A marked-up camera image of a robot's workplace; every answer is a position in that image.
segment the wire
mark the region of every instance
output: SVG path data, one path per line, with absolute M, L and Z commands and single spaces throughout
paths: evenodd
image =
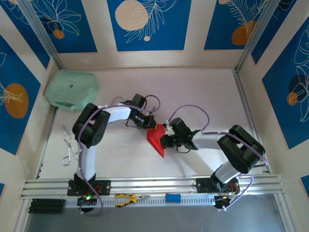
M 219 209 L 219 210 L 226 211 L 229 207 L 231 207 L 236 201 L 238 201 L 242 197 L 242 195 L 248 190 L 248 188 L 250 188 L 250 186 L 252 185 L 252 183 L 254 181 L 254 177 L 252 175 L 240 175 L 239 177 L 250 177 L 251 181 L 250 181 L 249 185 L 245 188 L 245 190 L 232 203 L 230 203 L 227 207 L 225 207 L 223 209 Z
M 254 154 L 257 155 L 258 158 L 260 158 L 261 160 L 264 161 L 264 164 L 259 164 L 259 165 L 255 165 L 254 168 L 257 167 L 266 167 L 268 165 L 267 160 L 260 154 L 258 153 L 256 150 L 254 150 L 249 144 L 247 144 L 245 141 L 242 141 L 240 138 L 238 138 L 237 136 L 231 134 L 231 133 L 227 133 L 227 132 L 204 132 L 203 134 L 221 134 L 221 135 L 228 135 L 234 139 L 236 139 L 238 142 L 240 142 L 241 144 L 243 144 L 245 147 L 247 147 L 248 149 L 250 149 Z
M 239 187 L 237 185 L 232 184 L 231 186 L 235 186 L 238 191 L 240 191 Z
M 182 105 L 182 106 L 178 107 L 178 108 L 174 111 L 174 113 L 172 114 L 172 116 L 169 118 L 168 122 L 171 121 L 171 119 L 174 117 L 175 113 L 176 113 L 179 109 L 181 109 L 181 108 L 183 108 L 183 107 L 186 107 L 186 106 L 195 107 L 195 108 L 200 109 L 201 111 L 203 111 L 204 114 L 206 114 L 206 117 L 207 117 L 207 120 L 208 120 L 208 121 L 207 121 L 207 124 L 202 128 L 202 131 L 201 131 L 201 132 L 203 133 L 204 130 L 205 130 L 205 128 L 209 125 L 211 119 L 210 119 L 209 115 L 207 114 L 207 112 L 206 112 L 204 109 L 202 109 L 201 107 L 197 106 L 197 105 L 188 104 L 188 105 Z
M 234 188 L 233 188 L 233 186 L 232 186 L 232 185 L 230 185 L 230 187 L 231 187 L 231 190 L 232 190 L 231 194 L 233 194 L 233 192 L 234 192 Z
M 100 186 L 100 185 L 97 185 L 96 187 L 95 187 L 95 190 L 98 190 L 97 191 L 97 193 L 100 193 L 101 192 L 101 190 L 102 190 L 102 186 Z
M 187 153 L 189 153 L 189 152 L 191 151 L 191 148 L 190 148 L 188 151 L 186 151 L 186 152 L 180 152 L 180 151 L 178 150 L 178 147 L 176 147 L 176 151 L 177 151 L 178 153 L 181 153 L 181 154 L 187 154 Z
M 146 106 L 147 106 L 147 99 L 145 98 L 145 106 L 144 106 L 144 109 L 146 109 Z
M 99 199 L 100 203 L 101 203 L 101 208 L 100 208 L 100 211 L 95 213 L 95 214 L 85 214 L 83 211 L 82 211 L 82 207 L 80 206 L 80 211 L 81 211 L 81 214 L 85 215 L 85 216 L 90 216 L 90 217 L 93 217 L 93 216 L 97 216 L 99 215 L 102 210 L 103 210 L 103 200 L 100 198 L 99 194 L 97 193 L 97 191 L 91 186 L 91 184 L 88 182 L 87 178 L 85 177 L 85 174 L 83 173 L 83 168 L 82 168 L 82 159 L 83 159 L 83 144 L 81 142 L 81 136 L 82 136 L 82 133 L 84 132 L 86 126 L 88 125 L 88 123 L 93 119 L 93 117 L 101 110 L 105 110 L 105 109 L 110 109 L 110 108 L 116 108 L 116 107 L 128 107 L 128 108 L 134 108 L 134 109 L 138 109 L 138 110 L 142 110 L 142 111 L 145 111 L 145 112 L 148 112 L 148 113 L 153 113 L 155 111 L 157 111 L 158 109 L 156 110 L 144 110 L 144 109 L 141 109 L 141 108 L 138 108 L 138 107 L 135 107 L 135 106 L 132 106 L 132 105 L 124 105 L 124 104 L 117 104 L 117 105 L 109 105 L 109 106 L 103 106 L 99 109 L 97 109 L 95 112 L 92 113 L 92 115 L 87 119 L 87 121 L 84 123 L 84 125 L 82 126 L 78 136 L 77 136 L 77 142 L 79 144 L 79 147 L 80 147 L 80 154 L 79 154 L 79 159 L 78 159 L 78 170 L 81 172 L 81 175 L 83 177 L 83 180 L 86 182 L 86 184 L 89 186 L 89 188 L 93 191 L 93 193 L 97 196 L 97 198 Z
M 125 97 L 122 97 L 122 96 L 116 96 L 116 97 L 114 97 L 114 99 L 112 100 L 111 105 L 114 103 L 114 101 L 115 101 L 117 98 L 121 98 L 122 100 L 127 101 L 127 98 L 125 98 Z
M 153 113 L 153 112 L 157 111 L 157 110 L 160 108 L 160 106 L 161 106 L 161 101 L 160 101 L 160 99 L 159 99 L 157 96 L 152 95 L 152 94 L 147 95 L 145 98 L 148 98 L 148 97 L 154 97 L 154 98 L 156 98 L 156 99 L 158 100 L 158 103 L 159 103 L 158 108 L 152 111 L 152 113 Z
M 216 199 L 216 200 L 214 200 L 215 202 L 218 202 L 218 201 L 221 201 L 221 200 L 225 200 L 227 198 L 227 196 L 223 196 L 223 197 L 221 197 L 221 198 L 218 198 L 218 199 Z
M 128 123 L 129 123 L 129 118 L 127 119 L 127 121 L 125 123 L 126 127 L 133 127 L 133 128 L 141 129 L 141 128 L 138 128 L 138 127 L 135 127 L 135 126 L 130 126 L 130 125 L 128 125 Z
M 85 204 L 85 203 L 87 203 L 87 200 L 84 200 L 83 202 L 81 202 L 81 204 L 79 205 L 79 210 L 81 211 L 81 212 L 83 212 L 82 211 L 82 206 L 83 206 L 83 204 Z
M 225 190 L 227 190 L 227 188 L 228 188 L 228 184 L 225 184 L 224 187 L 221 189 L 220 192 L 224 192 Z

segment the green led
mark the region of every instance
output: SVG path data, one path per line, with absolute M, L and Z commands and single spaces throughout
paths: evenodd
M 86 196 L 86 200 L 90 200 L 92 198 L 91 195 Z

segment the mint green bag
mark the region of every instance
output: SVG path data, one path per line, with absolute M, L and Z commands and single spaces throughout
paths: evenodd
M 98 87 L 97 78 L 92 73 L 59 70 L 44 96 L 53 106 L 83 110 L 96 98 Z

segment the orange circle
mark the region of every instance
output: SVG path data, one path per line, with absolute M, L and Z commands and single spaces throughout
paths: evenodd
M 255 27 L 256 22 L 250 21 L 239 26 L 232 35 L 232 43 L 234 45 L 245 45 Z
M 64 33 L 61 30 L 54 30 L 53 35 L 59 40 L 64 38 Z
M 29 106 L 26 89 L 20 84 L 10 84 L 5 90 L 8 92 L 4 94 L 9 97 L 4 101 L 6 111 L 14 118 L 23 118 Z
M 289 103 L 289 105 L 293 106 L 296 105 L 297 103 L 297 94 L 294 92 L 290 92 L 288 97 L 287 97 L 287 101 Z

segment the robotic arm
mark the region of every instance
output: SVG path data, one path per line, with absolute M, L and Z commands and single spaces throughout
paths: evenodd
M 156 128 L 153 115 L 144 115 L 135 108 L 142 108 L 145 101 L 146 99 L 143 96 L 136 94 L 131 101 L 119 103 L 119 107 L 98 111 L 86 126 L 84 125 L 87 120 L 101 107 L 94 104 L 88 104 L 85 107 L 73 126 L 76 140 L 78 140 L 80 131 L 84 127 L 80 138 L 84 148 L 74 180 L 69 181 L 68 195 L 83 196 L 85 192 L 89 193 L 91 190 L 87 183 L 93 188 L 102 185 L 95 180 L 95 155 L 97 144 L 101 141 L 107 124 L 128 119 L 132 120 L 139 129 Z M 229 129 L 229 133 L 203 133 L 201 130 L 191 131 L 178 117 L 164 124 L 164 126 L 168 131 L 172 131 L 172 133 L 166 134 L 160 139 L 160 144 L 165 149 L 180 146 L 186 147 L 189 151 L 211 148 L 222 150 L 226 155 L 228 161 L 220 166 L 210 178 L 201 180 L 205 186 L 205 193 L 225 192 L 227 186 L 237 183 L 236 177 L 239 174 L 247 174 L 265 154 L 262 145 L 238 125 Z M 229 204 L 230 201 L 231 199 L 228 199 L 223 206 Z M 222 205 L 216 204 L 216 207 L 221 208 Z
M 265 154 L 263 146 L 258 143 L 241 126 L 235 125 L 229 130 L 229 135 L 219 133 L 202 133 L 200 130 L 191 131 L 183 120 L 179 117 L 173 119 L 165 127 L 171 128 L 173 134 L 164 135 L 160 139 L 160 144 L 164 148 L 184 146 L 189 150 L 199 150 L 204 148 L 222 150 L 228 161 L 220 166 L 211 176 L 212 185 L 217 191 L 239 174 L 247 174 L 260 160 L 260 158 L 249 148 L 239 141 L 248 144 L 261 156 Z
M 84 145 L 83 155 L 81 157 L 81 160 L 79 161 L 80 163 L 74 175 L 74 180 L 69 181 L 69 186 L 71 189 L 74 190 L 73 192 L 89 191 L 89 188 L 82 176 L 81 168 L 85 179 L 89 183 L 94 183 L 96 178 L 95 157 L 97 144 L 102 140 L 107 124 L 117 120 L 130 119 L 139 129 L 156 128 L 156 122 L 153 115 L 146 116 L 142 112 L 134 108 L 142 108 L 145 101 L 146 99 L 143 96 L 136 94 L 131 101 L 119 103 L 119 107 L 98 111 L 91 120 L 91 123 L 89 122 L 86 125 L 84 131 L 81 134 L 81 143 Z M 99 108 L 102 108 L 102 106 L 88 104 L 82 111 L 73 126 L 73 133 L 76 140 L 78 140 L 78 135 L 82 127 L 85 125 L 86 121 Z

